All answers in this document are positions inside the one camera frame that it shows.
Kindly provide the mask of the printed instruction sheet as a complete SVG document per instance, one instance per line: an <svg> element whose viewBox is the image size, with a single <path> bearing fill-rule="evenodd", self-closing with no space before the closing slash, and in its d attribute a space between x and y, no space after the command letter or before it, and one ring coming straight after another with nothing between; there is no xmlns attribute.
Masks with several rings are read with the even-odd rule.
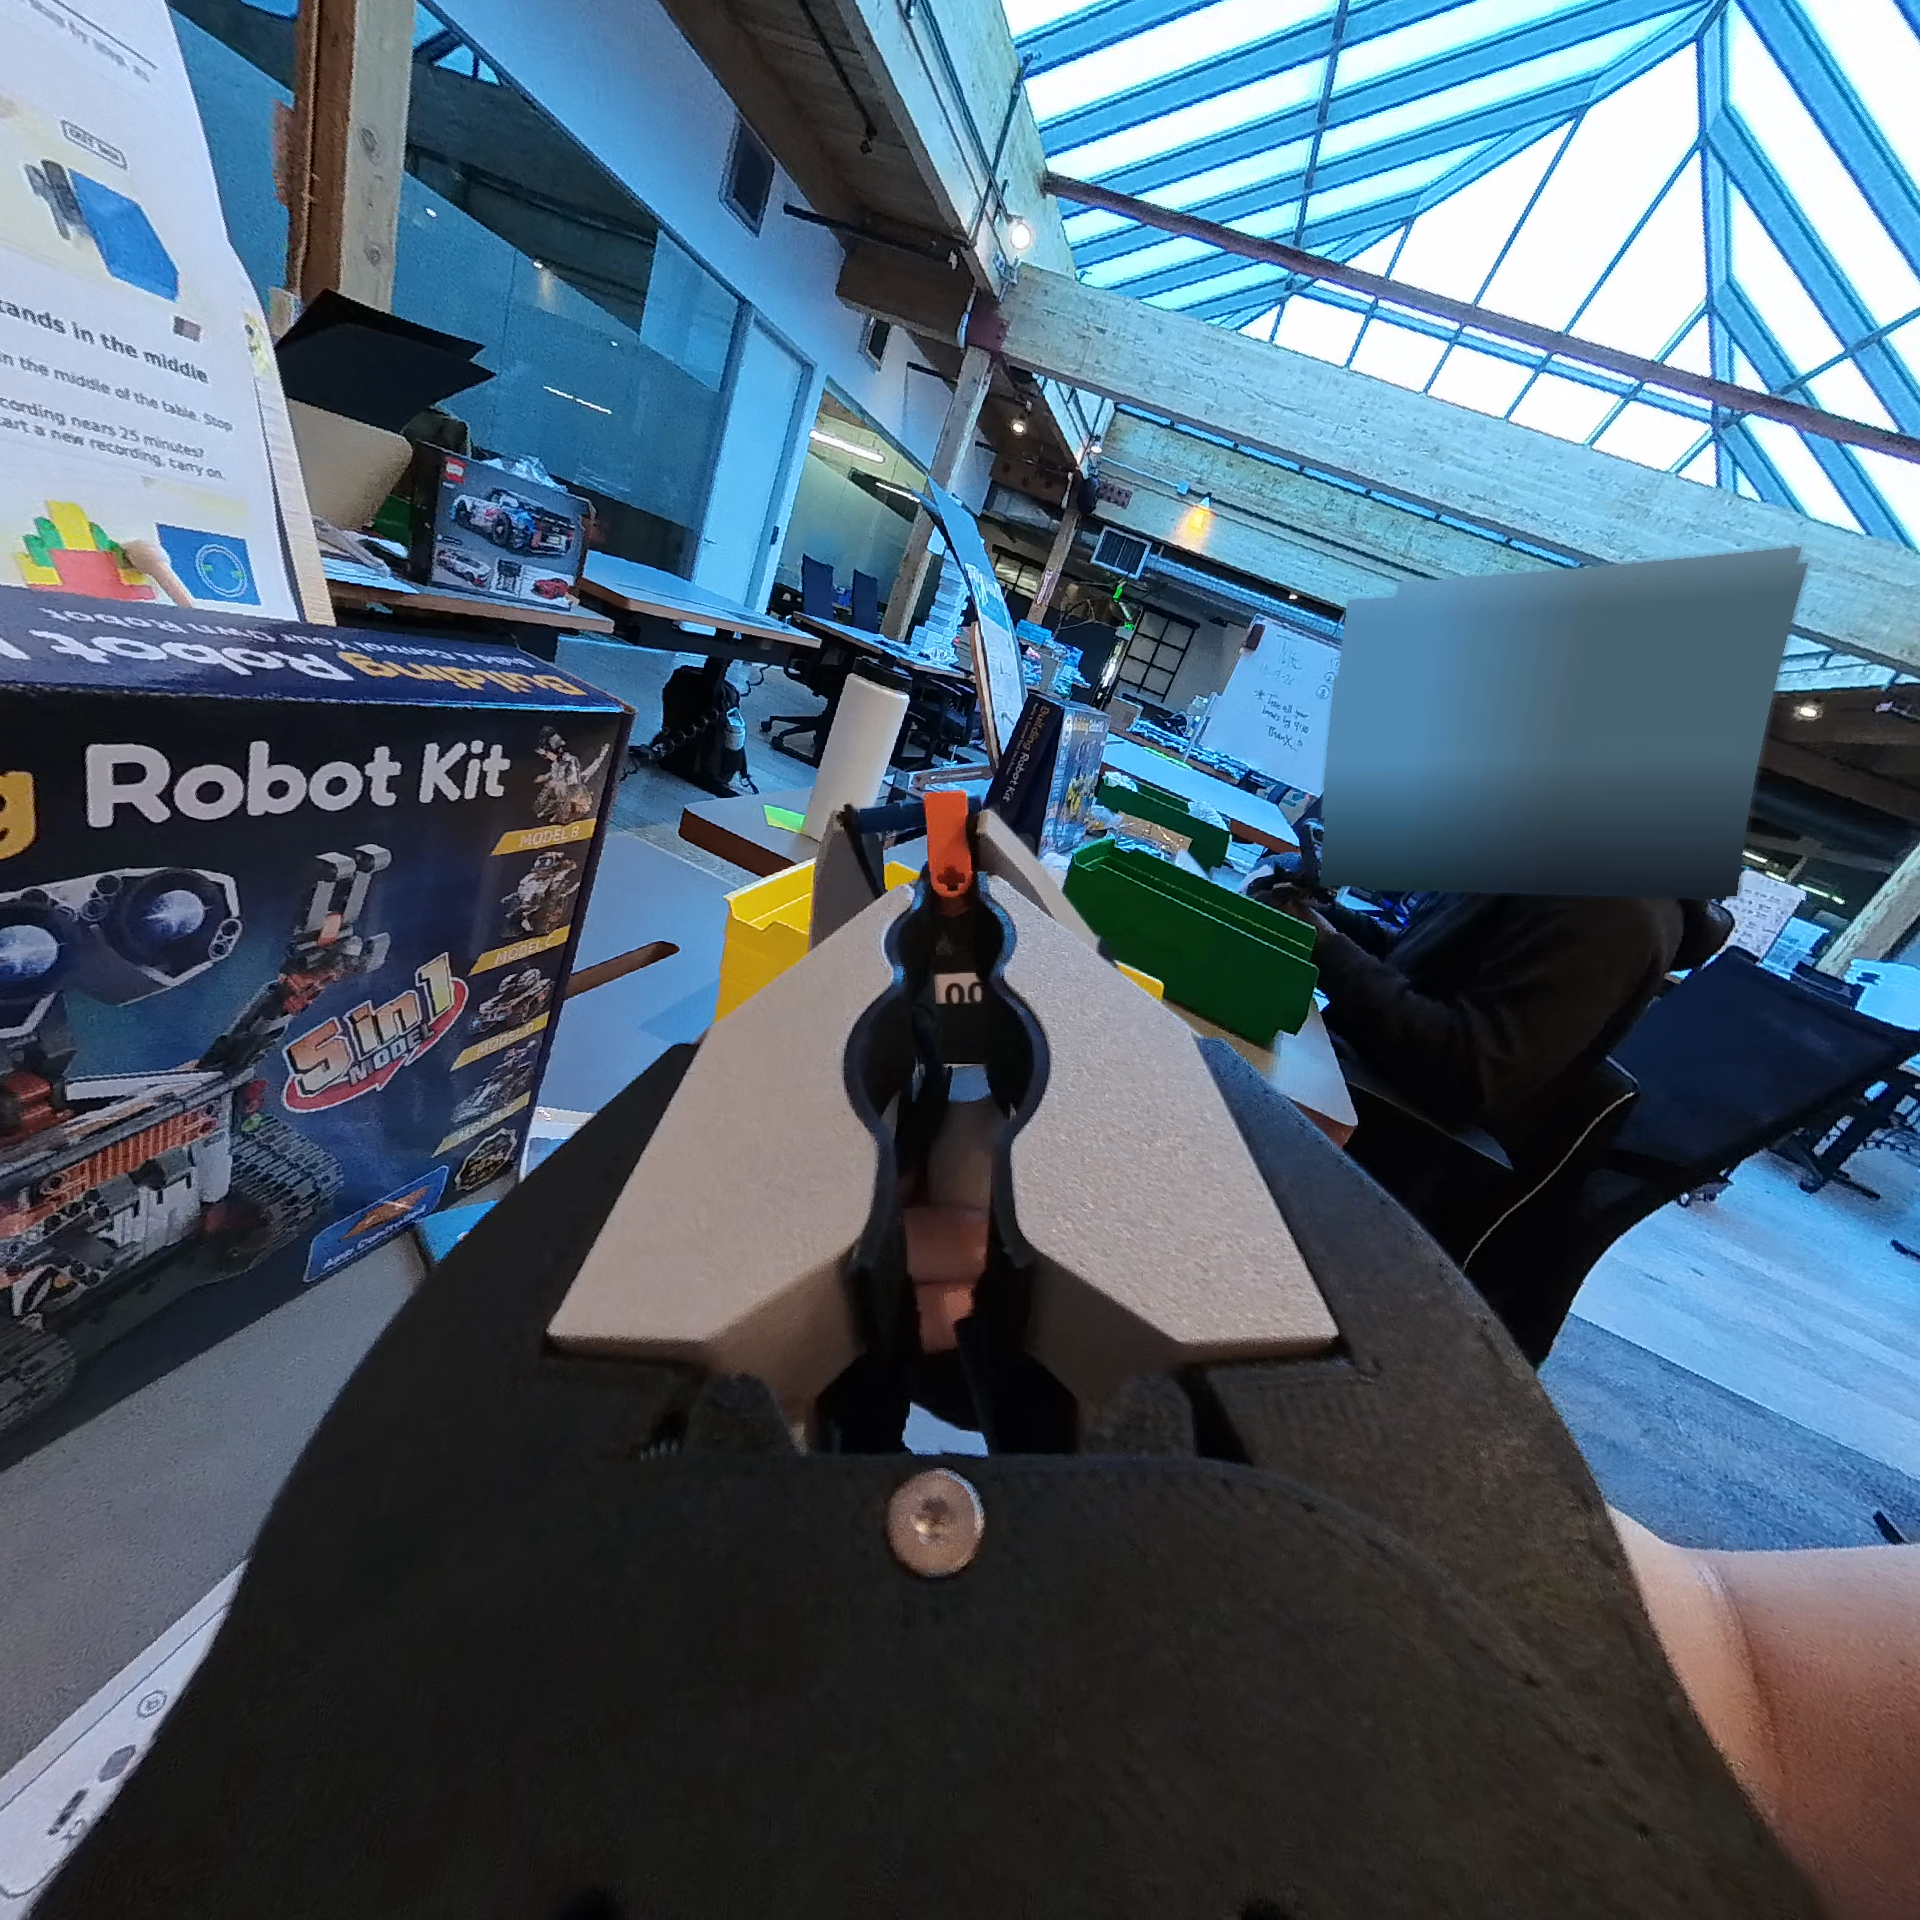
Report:
<svg viewBox="0 0 1920 1920"><path fill-rule="evenodd" d="M305 617L282 428L169 8L3 2L3 586Z"/></svg>

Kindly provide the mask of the person's right forearm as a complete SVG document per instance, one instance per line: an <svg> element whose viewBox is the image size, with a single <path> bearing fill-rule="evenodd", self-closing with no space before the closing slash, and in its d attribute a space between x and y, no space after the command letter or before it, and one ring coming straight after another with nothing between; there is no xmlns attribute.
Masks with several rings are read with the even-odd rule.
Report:
<svg viewBox="0 0 1920 1920"><path fill-rule="evenodd" d="M1917 1545L1706 1552L1610 1508L1647 1619L1826 1916L1917 1916Z"/></svg>

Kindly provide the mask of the toy car box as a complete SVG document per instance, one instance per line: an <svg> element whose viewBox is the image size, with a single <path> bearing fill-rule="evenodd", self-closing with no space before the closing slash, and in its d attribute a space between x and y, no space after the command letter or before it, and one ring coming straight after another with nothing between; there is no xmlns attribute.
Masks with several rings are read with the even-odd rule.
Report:
<svg viewBox="0 0 1920 1920"><path fill-rule="evenodd" d="M587 498L432 445L416 445L408 481L407 569L421 587L471 590L525 608L574 605Z"/></svg>

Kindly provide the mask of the black backpack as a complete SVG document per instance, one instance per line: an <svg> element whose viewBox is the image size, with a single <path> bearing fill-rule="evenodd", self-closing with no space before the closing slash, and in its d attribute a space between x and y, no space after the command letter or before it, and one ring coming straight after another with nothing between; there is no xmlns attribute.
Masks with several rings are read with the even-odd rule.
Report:
<svg viewBox="0 0 1920 1920"><path fill-rule="evenodd" d="M720 656L677 665L659 693L659 729L649 742L656 768L712 797L753 789L728 665Z"/></svg>

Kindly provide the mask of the wooden background desk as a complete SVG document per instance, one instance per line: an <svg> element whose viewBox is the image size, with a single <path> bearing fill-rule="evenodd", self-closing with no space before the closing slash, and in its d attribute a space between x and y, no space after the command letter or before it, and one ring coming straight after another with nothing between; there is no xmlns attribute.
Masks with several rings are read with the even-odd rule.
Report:
<svg viewBox="0 0 1920 1920"><path fill-rule="evenodd" d="M327 578L323 587L334 617L343 626L495 642L541 661L557 659L562 638L609 641L617 636L609 617L587 608L535 608L455 590L403 592L403 582Z"/></svg>
<svg viewBox="0 0 1920 1920"><path fill-rule="evenodd" d="M823 652L816 636L774 616L603 552L585 553L577 594L611 619L619 641L662 653L785 665Z"/></svg>

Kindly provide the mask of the person's right hand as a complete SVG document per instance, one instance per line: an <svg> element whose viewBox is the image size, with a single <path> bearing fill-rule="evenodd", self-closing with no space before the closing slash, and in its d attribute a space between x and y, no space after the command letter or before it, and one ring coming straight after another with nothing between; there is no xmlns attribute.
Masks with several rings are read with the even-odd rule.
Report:
<svg viewBox="0 0 1920 1920"><path fill-rule="evenodd" d="M905 1270L918 1310L923 1354L953 1354L970 1316L991 1241L984 1208L914 1205L902 1212Z"/></svg>

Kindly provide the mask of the black display panel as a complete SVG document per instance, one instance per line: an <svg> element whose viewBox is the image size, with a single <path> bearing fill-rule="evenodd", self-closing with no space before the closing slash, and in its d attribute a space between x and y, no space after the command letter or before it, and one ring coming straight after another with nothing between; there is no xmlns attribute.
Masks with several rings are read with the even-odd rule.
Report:
<svg viewBox="0 0 1920 1920"><path fill-rule="evenodd" d="M335 291L314 294L274 350L287 401L387 433L493 377L477 342Z"/></svg>

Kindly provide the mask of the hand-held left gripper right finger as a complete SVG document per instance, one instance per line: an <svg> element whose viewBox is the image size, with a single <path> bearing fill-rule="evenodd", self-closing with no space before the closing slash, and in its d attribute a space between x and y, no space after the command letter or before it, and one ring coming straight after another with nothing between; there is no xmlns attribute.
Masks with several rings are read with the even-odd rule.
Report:
<svg viewBox="0 0 1920 1920"><path fill-rule="evenodd" d="M1000 982L1039 1030L1009 1144L1026 1349L1082 1413L1134 1377L1317 1361L1336 1322L1193 1030L997 881Z"/></svg>

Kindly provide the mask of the blue robot kit box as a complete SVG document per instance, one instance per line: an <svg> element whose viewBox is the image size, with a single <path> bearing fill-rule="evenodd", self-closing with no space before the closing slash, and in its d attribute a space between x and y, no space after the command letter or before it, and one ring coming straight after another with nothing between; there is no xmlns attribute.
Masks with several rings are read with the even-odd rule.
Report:
<svg viewBox="0 0 1920 1920"><path fill-rule="evenodd" d="M1088 836L1107 716L1030 688L1000 747L982 809L1039 858L1069 858Z"/></svg>
<svg viewBox="0 0 1920 1920"><path fill-rule="evenodd" d="M632 709L13 587L1 656L8 1465L514 1171Z"/></svg>

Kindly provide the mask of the green plastic bin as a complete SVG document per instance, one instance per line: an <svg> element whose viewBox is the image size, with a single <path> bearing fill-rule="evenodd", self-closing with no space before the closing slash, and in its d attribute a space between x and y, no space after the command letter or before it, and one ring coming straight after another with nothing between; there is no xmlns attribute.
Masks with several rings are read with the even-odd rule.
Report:
<svg viewBox="0 0 1920 1920"><path fill-rule="evenodd" d="M1317 931L1111 836L1072 853L1064 899L1173 1001L1262 1046L1311 1013Z"/></svg>
<svg viewBox="0 0 1920 1920"><path fill-rule="evenodd" d="M1213 873L1230 862L1231 830L1215 809L1112 768L1098 776L1095 816L1107 834L1166 858L1186 854L1199 873Z"/></svg>

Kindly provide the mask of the white paper towel roll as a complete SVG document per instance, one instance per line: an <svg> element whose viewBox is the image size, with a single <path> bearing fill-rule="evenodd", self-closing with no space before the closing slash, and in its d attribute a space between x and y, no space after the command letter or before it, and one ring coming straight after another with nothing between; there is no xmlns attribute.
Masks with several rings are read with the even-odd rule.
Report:
<svg viewBox="0 0 1920 1920"><path fill-rule="evenodd" d="M842 809L878 802L910 702L910 676L891 665L857 662L838 693L801 834L823 841Z"/></svg>

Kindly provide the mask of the yellow plastic bin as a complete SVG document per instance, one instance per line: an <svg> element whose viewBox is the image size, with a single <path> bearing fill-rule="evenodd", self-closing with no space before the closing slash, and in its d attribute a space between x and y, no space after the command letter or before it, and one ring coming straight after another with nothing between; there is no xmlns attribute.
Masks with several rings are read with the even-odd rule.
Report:
<svg viewBox="0 0 1920 1920"><path fill-rule="evenodd" d="M905 876L906 897L885 889L817 948L808 946L814 862L736 889L727 899L714 1022L688 1082L734 1093L755 1086L762 1099L801 1105L833 1101L846 1078L857 1090L857 1017L880 993L878 908L934 906L926 862ZM1016 894L991 881L969 904L1006 906L1006 897Z"/></svg>

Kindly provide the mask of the whiteboard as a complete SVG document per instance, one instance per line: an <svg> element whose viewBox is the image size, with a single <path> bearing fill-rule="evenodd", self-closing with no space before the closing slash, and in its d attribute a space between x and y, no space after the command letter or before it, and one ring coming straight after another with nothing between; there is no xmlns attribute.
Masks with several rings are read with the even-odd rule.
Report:
<svg viewBox="0 0 1920 1920"><path fill-rule="evenodd" d="M1249 625L1227 685L1211 699L1205 752L1311 797L1325 790L1335 641L1267 617Z"/></svg>

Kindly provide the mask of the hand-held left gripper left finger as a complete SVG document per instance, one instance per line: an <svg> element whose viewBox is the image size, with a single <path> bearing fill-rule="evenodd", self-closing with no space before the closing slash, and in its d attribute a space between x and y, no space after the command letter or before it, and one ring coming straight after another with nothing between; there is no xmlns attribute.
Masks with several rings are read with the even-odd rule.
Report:
<svg viewBox="0 0 1920 1920"><path fill-rule="evenodd" d="M910 1086L893 889L720 1020L669 1098L546 1333L587 1358L755 1377L791 1424L874 1342L848 1261L893 1188Z"/></svg>

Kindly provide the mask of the black office chair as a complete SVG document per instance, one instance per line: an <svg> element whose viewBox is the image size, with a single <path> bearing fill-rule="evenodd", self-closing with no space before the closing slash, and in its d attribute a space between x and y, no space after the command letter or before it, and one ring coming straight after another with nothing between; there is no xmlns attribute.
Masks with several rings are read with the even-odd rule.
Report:
<svg viewBox="0 0 1920 1920"><path fill-rule="evenodd" d="M1827 1118L1915 1053L1910 1029L1787 980L1741 952L1650 1003L1610 1066L1621 1114L1477 1252L1470 1275L1543 1365L1594 1261L1681 1194Z"/></svg>

